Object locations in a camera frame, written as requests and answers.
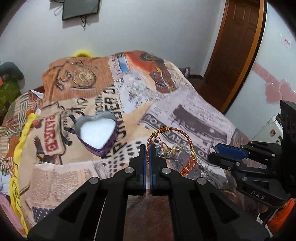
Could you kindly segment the brown wooden door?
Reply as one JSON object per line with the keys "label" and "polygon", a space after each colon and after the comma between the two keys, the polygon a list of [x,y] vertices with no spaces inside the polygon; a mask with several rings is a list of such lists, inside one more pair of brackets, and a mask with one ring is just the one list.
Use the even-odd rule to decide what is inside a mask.
{"label": "brown wooden door", "polygon": [[226,113],[243,86],[262,39],[265,1],[226,1],[201,96]]}

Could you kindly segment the purple heart-shaped tin box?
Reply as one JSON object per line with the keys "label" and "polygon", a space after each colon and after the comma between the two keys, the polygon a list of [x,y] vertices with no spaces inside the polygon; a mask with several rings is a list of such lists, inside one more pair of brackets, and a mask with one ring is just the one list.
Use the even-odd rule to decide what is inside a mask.
{"label": "purple heart-shaped tin box", "polygon": [[101,158],[111,150],[117,139],[118,121],[110,111],[86,115],[75,123],[75,134],[88,151]]}

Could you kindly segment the newspaper print bed quilt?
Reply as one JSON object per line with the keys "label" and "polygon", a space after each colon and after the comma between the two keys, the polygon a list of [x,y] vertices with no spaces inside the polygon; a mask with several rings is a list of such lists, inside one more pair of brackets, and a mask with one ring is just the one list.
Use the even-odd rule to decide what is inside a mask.
{"label": "newspaper print bed quilt", "polygon": [[[68,57],[51,63],[42,80],[45,97],[32,91],[21,94],[9,106],[1,126],[1,165],[9,169],[11,179],[14,149],[23,126],[30,113],[39,115],[23,147],[18,174],[28,230],[92,174],[111,177],[126,167],[152,131],[169,124],[178,107],[186,111],[181,121],[193,121],[189,136],[198,163],[189,178],[210,178],[244,209],[256,209],[253,201],[235,190],[229,172],[205,161],[211,145],[239,146],[247,143],[247,137],[208,104],[173,63],[143,51],[102,58]],[[107,110],[118,121],[118,137],[101,158],[79,142],[74,122]],[[3,210],[14,229],[26,237],[10,194]]]}

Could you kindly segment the green patterned bag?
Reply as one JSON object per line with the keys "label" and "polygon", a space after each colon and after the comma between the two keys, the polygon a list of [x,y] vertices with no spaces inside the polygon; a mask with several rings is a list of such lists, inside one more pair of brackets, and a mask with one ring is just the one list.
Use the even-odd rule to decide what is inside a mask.
{"label": "green patterned bag", "polygon": [[20,88],[18,82],[13,79],[9,78],[3,81],[1,85],[1,118],[6,115],[8,112],[9,106],[12,102],[20,96]]}

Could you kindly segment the small black wall monitor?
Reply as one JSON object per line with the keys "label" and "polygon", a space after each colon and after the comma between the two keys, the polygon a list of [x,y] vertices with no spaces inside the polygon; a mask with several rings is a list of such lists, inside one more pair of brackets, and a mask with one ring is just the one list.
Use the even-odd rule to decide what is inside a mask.
{"label": "small black wall monitor", "polygon": [[64,0],[62,20],[97,14],[100,0]]}

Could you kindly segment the yellow blanket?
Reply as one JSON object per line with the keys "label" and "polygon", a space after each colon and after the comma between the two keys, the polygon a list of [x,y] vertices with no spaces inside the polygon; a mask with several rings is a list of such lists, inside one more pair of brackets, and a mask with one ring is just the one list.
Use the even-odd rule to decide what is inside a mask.
{"label": "yellow blanket", "polygon": [[22,213],[21,202],[20,202],[20,193],[19,193],[19,169],[21,163],[21,155],[23,151],[23,147],[26,143],[27,136],[30,132],[32,123],[39,117],[38,114],[30,113],[26,123],[23,126],[23,130],[21,132],[21,136],[19,138],[19,142],[14,149],[13,155],[13,177],[9,182],[9,194],[11,197],[11,206],[16,213],[20,217],[20,223],[27,235],[29,230],[27,228],[24,215]]}

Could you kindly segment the white wardrobe sliding door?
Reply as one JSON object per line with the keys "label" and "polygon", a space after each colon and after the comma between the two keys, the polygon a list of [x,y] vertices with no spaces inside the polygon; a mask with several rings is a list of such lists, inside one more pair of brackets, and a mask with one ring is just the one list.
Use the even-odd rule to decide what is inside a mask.
{"label": "white wardrobe sliding door", "polygon": [[268,3],[259,51],[226,117],[251,140],[280,113],[281,100],[295,101],[295,32]]}

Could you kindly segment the yellow pillow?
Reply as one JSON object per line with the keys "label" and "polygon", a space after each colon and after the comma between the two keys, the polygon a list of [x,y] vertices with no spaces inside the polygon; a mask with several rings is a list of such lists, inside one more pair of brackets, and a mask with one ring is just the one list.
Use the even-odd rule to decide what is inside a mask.
{"label": "yellow pillow", "polygon": [[94,55],[85,49],[79,49],[77,51],[75,51],[75,53],[73,54],[73,57],[88,57],[88,58],[93,58]]}

